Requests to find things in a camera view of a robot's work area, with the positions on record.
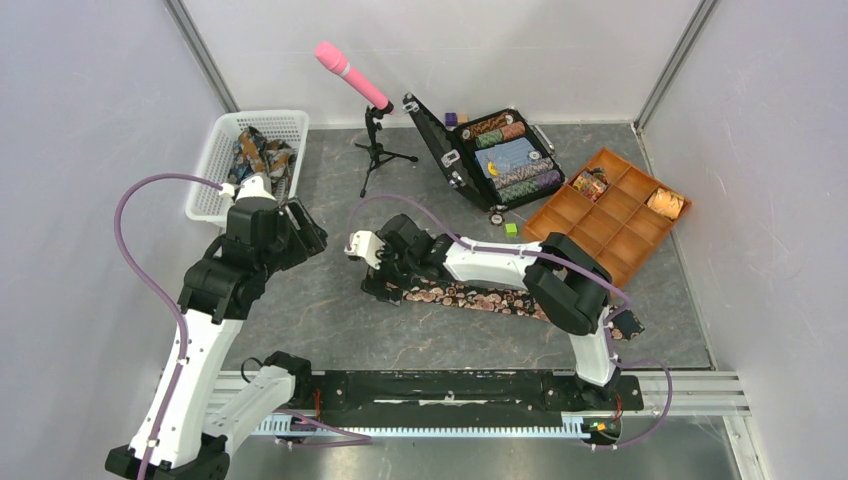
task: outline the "green cube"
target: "green cube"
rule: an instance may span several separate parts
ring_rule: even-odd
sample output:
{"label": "green cube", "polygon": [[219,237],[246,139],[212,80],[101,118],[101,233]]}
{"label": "green cube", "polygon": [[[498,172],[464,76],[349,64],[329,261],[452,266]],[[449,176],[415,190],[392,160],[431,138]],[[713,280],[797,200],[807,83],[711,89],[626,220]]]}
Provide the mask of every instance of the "green cube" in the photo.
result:
{"label": "green cube", "polygon": [[504,231],[506,232],[507,238],[513,238],[518,236],[518,226],[514,223],[507,223],[504,225]]}

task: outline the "tripod stand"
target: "tripod stand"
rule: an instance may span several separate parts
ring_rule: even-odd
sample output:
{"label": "tripod stand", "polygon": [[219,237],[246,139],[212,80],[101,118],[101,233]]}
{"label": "tripod stand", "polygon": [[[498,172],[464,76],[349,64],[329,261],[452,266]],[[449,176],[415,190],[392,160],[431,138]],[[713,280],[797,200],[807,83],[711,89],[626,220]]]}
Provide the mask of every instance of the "tripod stand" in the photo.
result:
{"label": "tripod stand", "polygon": [[[405,158],[410,162],[418,161],[418,157],[412,157],[395,152],[387,152],[383,149],[383,144],[377,142],[377,131],[383,129],[383,125],[380,123],[380,120],[383,119],[383,115],[390,113],[393,108],[392,103],[389,102],[386,108],[383,108],[382,110],[377,107],[368,107],[365,109],[365,128],[368,130],[368,140],[371,141],[371,145],[367,146],[354,143],[355,146],[368,150],[368,155],[371,157],[371,164],[368,166],[368,173],[365,174],[365,183],[362,184],[362,190],[359,192],[360,198],[365,197],[365,189],[368,187],[368,178],[371,177],[371,172],[385,165],[389,162],[389,160],[393,158]],[[388,155],[388,158],[380,158],[383,155]]]}

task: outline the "basket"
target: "basket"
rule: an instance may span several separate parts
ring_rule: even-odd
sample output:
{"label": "basket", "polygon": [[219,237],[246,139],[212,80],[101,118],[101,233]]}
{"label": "basket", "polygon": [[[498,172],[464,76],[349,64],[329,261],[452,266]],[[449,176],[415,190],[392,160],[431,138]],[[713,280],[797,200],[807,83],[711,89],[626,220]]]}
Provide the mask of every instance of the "basket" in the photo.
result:
{"label": "basket", "polygon": [[[236,112],[222,116],[215,122],[206,139],[195,175],[215,183],[225,183],[233,162],[233,142],[248,126],[257,128],[268,140],[284,140],[297,150],[291,188],[288,191],[289,198],[296,196],[303,151],[306,148],[306,132],[309,129],[309,115],[300,110]],[[285,189],[278,189],[277,200],[282,202],[285,193]],[[186,215],[192,220],[226,227],[227,211],[231,205],[232,200],[219,196],[214,189],[192,183]]]}

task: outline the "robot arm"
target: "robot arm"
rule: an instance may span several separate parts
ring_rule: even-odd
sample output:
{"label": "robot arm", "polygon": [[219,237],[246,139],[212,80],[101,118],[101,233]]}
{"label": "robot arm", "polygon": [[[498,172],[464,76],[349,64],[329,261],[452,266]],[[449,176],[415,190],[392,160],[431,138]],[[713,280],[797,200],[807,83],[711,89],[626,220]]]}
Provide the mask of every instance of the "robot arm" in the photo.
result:
{"label": "robot arm", "polygon": [[[351,236],[346,253],[363,258],[373,269],[375,285],[391,282],[406,287],[414,275],[462,283],[489,282],[529,291],[551,322],[566,331],[577,357],[577,376],[606,398],[615,387],[619,369],[609,358],[602,322],[609,314],[609,292],[577,274],[561,275],[562,267],[525,252],[545,252],[574,262],[610,280],[609,273],[567,236],[551,233],[544,242],[505,245],[462,237],[467,249],[448,235],[432,238],[406,215],[397,215],[377,232]],[[476,251],[501,247],[519,252]],[[379,298],[379,288],[363,289]]]}
{"label": "robot arm", "polygon": [[109,452],[108,471],[137,478],[141,458],[152,447],[145,478],[224,478],[230,456],[292,398],[297,377],[310,373],[307,361],[278,352],[232,401],[205,418],[224,357],[267,280],[326,247],[326,232],[299,202],[281,207],[268,190],[262,175],[245,181],[227,213],[226,232],[186,272],[178,303],[188,325],[188,354],[158,438],[148,440],[179,361],[179,334],[147,416],[129,445]]}

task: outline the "pink microphone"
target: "pink microphone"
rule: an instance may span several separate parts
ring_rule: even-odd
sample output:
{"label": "pink microphone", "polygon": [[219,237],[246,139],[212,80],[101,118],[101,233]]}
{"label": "pink microphone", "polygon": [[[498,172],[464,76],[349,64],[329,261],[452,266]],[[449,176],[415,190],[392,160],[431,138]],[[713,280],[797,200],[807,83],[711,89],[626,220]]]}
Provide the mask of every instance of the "pink microphone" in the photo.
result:
{"label": "pink microphone", "polygon": [[392,113],[391,102],[383,95],[377,87],[368,81],[359,71],[350,66],[344,54],[330,42],[321,42],[315,48],[315,58],[321,62],[321,65],[342,77],[351,87],[359,92],[363,97],[368,99],[382,113]]}

